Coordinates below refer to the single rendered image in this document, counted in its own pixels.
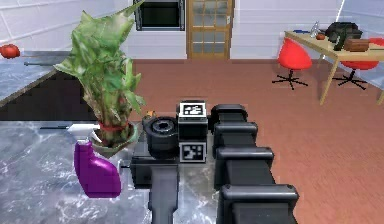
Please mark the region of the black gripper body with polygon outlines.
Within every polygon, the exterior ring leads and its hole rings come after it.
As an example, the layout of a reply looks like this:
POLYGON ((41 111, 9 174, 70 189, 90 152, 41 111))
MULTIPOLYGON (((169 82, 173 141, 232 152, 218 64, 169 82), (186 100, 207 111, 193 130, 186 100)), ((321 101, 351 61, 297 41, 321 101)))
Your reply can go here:
POLYGON ((149 189, 158 171, 178 173, 178 128, 173 117, 160 116, 142 120, 143 132, 134 147, 130 170, 134 186, 149 189))

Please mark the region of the grey marble kitchen counter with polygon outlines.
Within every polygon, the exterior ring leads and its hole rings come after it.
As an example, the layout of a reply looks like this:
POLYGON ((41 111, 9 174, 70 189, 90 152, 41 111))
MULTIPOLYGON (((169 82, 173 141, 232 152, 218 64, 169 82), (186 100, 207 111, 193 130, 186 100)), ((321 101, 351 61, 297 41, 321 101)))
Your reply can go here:
POLYGON ((151 224, 148 192, 121 173, 113 199, 84 194, 73 167, 66 122, 0 122, 0 224, 151 224))
POLYGON ((0 121, 95 121, 77 78, 57 71, 68 51, 0 59, 0 121))

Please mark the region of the purple spray bottle white head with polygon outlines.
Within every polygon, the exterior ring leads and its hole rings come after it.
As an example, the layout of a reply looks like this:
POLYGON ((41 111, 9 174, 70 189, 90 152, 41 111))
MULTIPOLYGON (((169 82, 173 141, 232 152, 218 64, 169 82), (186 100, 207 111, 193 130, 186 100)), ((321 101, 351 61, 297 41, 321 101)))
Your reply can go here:
POLYGON ((89 198, 116 198, 121 193, 121 180, 117 168, 94 154, 92 140, 101 143, 95 133, 99 125, 72 124, 67 131, 76 139, 74 168, 84 193, 89 198))

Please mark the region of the green house plant in pot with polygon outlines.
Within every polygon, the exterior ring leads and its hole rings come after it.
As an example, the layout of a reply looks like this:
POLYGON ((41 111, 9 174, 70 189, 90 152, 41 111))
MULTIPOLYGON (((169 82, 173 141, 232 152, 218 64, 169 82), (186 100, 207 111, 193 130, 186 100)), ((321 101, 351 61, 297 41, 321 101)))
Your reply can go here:
POLYGON ((81 14, 72 31, 72 49, 54 68, 76 77, 83 87, 83 99, 93 110, 100 129, 93 147, 110 158, 133 143, 137 126, 129 121, 132 112, 145 105, 136 94, 141 75, 133 71, 133 60, 121 50, 135 20, 131 15, 142 5, 137 2, 112 15, 94 18, 81 14))

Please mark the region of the red tomato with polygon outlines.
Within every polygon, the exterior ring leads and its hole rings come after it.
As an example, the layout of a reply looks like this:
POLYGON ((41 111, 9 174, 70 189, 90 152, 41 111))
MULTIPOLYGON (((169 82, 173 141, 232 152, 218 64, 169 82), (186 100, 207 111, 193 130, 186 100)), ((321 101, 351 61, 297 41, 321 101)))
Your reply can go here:
POLYGON ((11 59, 19 57, 20 50, 16 45, 8 44, 0 47, 0 54, 6 59, 11 59))

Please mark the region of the brown wooden glazed door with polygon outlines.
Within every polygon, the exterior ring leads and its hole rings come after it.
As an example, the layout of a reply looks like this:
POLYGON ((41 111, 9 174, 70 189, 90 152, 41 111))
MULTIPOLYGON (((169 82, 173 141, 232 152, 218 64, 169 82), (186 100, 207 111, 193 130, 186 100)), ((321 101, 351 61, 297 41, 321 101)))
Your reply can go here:
POLYGON ((186 0, 188 59, 230 58, 235 0, 186 0), (227 16, 231 23, 226 24, 227 16))

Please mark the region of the black framed window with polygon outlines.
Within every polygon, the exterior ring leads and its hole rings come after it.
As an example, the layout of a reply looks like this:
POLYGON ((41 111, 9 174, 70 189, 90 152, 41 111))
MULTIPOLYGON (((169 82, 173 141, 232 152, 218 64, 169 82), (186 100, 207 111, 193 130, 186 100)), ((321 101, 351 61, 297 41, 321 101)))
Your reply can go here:
POLYGON ((135 22, 137 31, 184 31, 185 0, 144 0, 135 22))

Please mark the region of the red swivel chair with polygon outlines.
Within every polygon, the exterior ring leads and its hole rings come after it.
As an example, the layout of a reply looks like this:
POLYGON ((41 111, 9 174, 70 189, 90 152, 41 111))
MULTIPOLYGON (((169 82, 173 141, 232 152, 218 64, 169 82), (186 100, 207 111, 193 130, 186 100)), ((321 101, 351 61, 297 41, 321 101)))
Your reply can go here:
MULTIPOLYGON (((375 45, 384 47, 384 38, 369 38, 368 40, 369 40, 369 44, 373 43, 375 45)), ((348 68, 351 68, 352 71, 348 76, 334 78, 336 80, 339 80, 338 85, 341 86, 350 82, 360 87, 362 90, 365 90, 365 87, 362 86, 363 81, 355 79, 354 75, 357 70, 363 71, 363 70, 370 70, 375 68, 379 64, 379 62, 378 61, 342 61, 341 64, 348 68)))
POLYGON ((309 54, 300 44, 285 37, 277 61, 281 67, 288 69, 289 73, 287 77, 279 75, 279 80, 273 80, 273 83, 288 82, 292 90, 294 90, 294 83, 307 86, 307 83, 293 76, 295 71, 309 69, 312 66, 309 54))

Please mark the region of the pale wooden table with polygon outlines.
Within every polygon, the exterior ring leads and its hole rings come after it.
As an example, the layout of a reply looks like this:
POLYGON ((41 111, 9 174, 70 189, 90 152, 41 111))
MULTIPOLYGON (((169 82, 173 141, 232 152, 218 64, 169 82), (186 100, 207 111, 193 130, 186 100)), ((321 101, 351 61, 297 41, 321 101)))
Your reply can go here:
POLYGON ((384 46, 378 46, 373 43, 369 45, 369 49, 365 52, 334 51, 333 46, 328 40, 317 40, 316 38, 311 38, 309 34, 298 34, 293 31, 286 31, 285 37, 318 52, 320 57, 328 57, 333 60, 332 69, 330 70, 320 98, 321 105, 325 102, 335 72, 341 61, 384 61, 384 46))

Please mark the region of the black bag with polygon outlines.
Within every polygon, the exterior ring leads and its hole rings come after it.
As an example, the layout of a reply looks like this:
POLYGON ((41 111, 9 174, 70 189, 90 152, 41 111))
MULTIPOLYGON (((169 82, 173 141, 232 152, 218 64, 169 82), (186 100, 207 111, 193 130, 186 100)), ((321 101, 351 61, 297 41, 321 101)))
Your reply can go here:
POLYGON ((353 22, 333 22, 325 30, 325 36, 334 44, 334 51, 341 51, 347 39, 360 39, 362 31, 353 22))

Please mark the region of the brown box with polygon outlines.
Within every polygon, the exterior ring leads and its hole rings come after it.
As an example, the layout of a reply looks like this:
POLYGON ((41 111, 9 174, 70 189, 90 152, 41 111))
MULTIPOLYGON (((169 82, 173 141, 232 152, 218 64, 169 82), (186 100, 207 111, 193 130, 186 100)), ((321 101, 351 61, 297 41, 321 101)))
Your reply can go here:
POLYGON ((349 38, 344 42, 343 49, 349 52, 365 52, 369 49, 369 40, 349 38))

